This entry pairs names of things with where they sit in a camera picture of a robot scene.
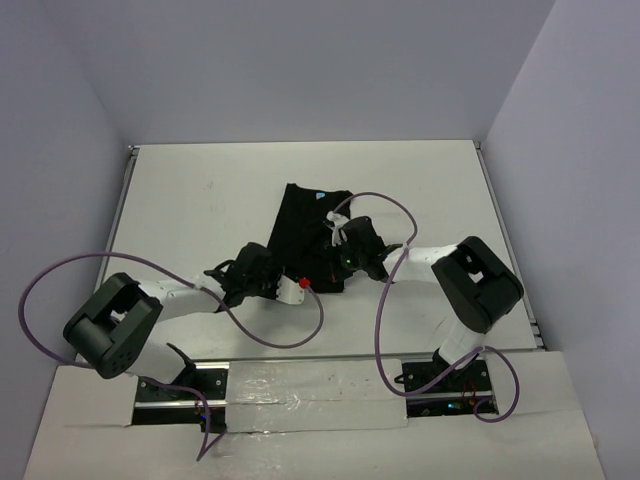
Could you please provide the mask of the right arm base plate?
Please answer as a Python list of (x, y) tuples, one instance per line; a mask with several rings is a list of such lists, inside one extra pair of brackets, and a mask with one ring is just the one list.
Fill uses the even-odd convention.
[[(402, 372), (394, 378), (395, 386), (410, 392), (436, 377), (432, 361), (402, 363)], [(452, 373), (424, 394), (406, 399), (409, 418), (497, 414), (493, 388), (486, 362), (474, 359), (462, 373)]]

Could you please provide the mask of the black t shirt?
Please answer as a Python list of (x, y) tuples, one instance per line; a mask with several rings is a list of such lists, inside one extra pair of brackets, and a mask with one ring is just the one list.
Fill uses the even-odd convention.
[(345, 289), (346, 274), (331, 246), (331, 229), (325, 224), (329, 212), (337, 210), (349, 218), (344, 201), (349, 190), (307, 189), (286, 185), (267, 249), (289, 278), (307, 279), (318, 294), (337, 294)]

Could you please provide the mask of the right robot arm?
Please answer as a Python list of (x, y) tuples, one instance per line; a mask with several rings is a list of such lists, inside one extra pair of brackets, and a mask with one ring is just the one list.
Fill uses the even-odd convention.
[(326, 224), (339, 259), (339, 273), (351, 276), (363, 271), (385, 284), (424, 282), (441, 288), (457, 321), (434, 353), (434, 377), (444, 390), (459, 389), (470, 375), (470, 353), (522, 300), (520, 280), (476, 236), (447, 246), (409, 247), (385, 244), (367, 216), (347, 219), (329, 212)]

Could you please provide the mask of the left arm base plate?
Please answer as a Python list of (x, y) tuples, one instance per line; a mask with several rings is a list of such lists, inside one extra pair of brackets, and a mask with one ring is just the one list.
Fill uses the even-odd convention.
[[(194, 376), (192, 388), (206, 397), (211, 410), (210, 433), (226, 429), (227, 380), (227, 368), (198, 368)], [(138, 381), (133, 425), (198, 425), (204, 431), (205, 423), (204, 406), (194, 394), (159, 388), (142, 379)]]

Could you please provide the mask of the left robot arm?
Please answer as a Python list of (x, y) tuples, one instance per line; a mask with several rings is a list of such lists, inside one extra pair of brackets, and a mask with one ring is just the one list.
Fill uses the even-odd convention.
[(271, 252), (254, 242), (194, 280), (139, 282), (116, 273), (67, 322), (63, 337), (102, 378), (149, 377), (171, 397), (184, 398), (196, 384), (193, 362), (176, 346), (150, 339), (156, 324), (220, 313), (247, 297), (275, 300), (282, 275)]

